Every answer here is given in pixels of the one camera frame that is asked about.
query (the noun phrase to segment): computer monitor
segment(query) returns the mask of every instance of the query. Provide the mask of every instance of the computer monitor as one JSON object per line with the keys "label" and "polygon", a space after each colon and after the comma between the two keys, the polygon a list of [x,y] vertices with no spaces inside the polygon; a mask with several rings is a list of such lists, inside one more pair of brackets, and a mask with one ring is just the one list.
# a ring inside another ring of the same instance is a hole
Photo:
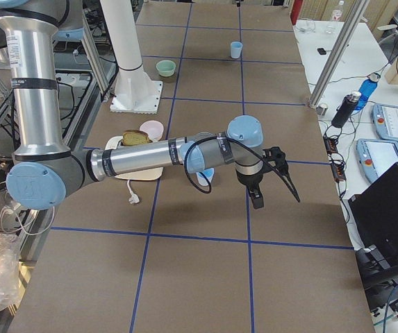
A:
{"label": "computer monitor", "polygon": [[364,245],[374,244],[390,266],[398,265],[398,163],[349,205]]}

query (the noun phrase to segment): bread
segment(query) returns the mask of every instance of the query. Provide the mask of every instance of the bread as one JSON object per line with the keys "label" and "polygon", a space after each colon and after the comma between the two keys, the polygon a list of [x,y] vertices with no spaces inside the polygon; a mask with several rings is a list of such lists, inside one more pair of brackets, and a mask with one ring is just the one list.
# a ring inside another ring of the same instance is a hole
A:
{"label": "bread", "polygon": [[137,146],[139,144],[150,144],[148,134],[141,130],[125,130],[123,133],[123,146]]}

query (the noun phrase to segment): blue water bottle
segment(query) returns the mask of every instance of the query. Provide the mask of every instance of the blue water bottle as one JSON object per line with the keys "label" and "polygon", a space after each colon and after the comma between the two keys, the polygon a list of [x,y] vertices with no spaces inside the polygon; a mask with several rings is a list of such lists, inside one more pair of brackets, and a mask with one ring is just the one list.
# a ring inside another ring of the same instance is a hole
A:
{"label": "blue water bottle", "polygon": [[365,104],[367,104],[368,98],[372,95],[376,87],[378,86],[378,82],[381,76],[378,73],[371,73],[367,80],[363,82],[361,87],[359,88],[360,92],[360,98],[359,98],[359,103],[358,106],[354,109],[353,114],[358,113],[361,111],[364,107]]}

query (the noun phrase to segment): bottle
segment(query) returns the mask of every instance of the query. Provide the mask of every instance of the bottle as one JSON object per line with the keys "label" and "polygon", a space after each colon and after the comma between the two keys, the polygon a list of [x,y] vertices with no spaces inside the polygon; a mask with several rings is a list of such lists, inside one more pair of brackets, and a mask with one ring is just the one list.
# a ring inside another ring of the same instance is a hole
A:
{"label": "bottle", "polygon": [[378,82],[381,76],[378,73],[371,73],[367,80],[363,82],[363,84],[359,88],[359,92],[361,93],[358,106],[354,109],[354,114],[361,111],[365,104],[368,102],[368,98],[372,95],[376,87],[378,87]]}
{"label": "bottle", "polygon": [[333,12],[331,12],[331,17],[330,17],[330,22],[327,24],[325,32],[326,33],[334,33],[336,30],[336,22],[340,21],[340,18],[342,16],[342,12],[344,10],[344,1],[341,0],[339,1],[338,5],[333,9]]}
{"label": "bottle", "polygon": [[338,108],[331,125],[336,128],[342,128],[350,118],[353,110],[358,105],[360,98],[360,92],[351,92],[350,95],[346,95],[342,101],[341,106]]}

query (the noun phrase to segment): black bottle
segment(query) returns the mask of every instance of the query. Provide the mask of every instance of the black bottle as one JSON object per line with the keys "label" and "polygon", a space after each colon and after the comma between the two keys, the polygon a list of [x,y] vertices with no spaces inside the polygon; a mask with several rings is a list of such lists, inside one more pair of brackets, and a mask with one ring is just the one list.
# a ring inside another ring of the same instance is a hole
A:
{"label": "black bottle", "polygon": [[346,95],[342,101],[341,106],[338,108],[338,112],[331,121],[331,125],[336,128],[342,128],[345,122],[350,118],[355,107],[358,105],[360,98],[360,92],[351,92],[350,95]]}

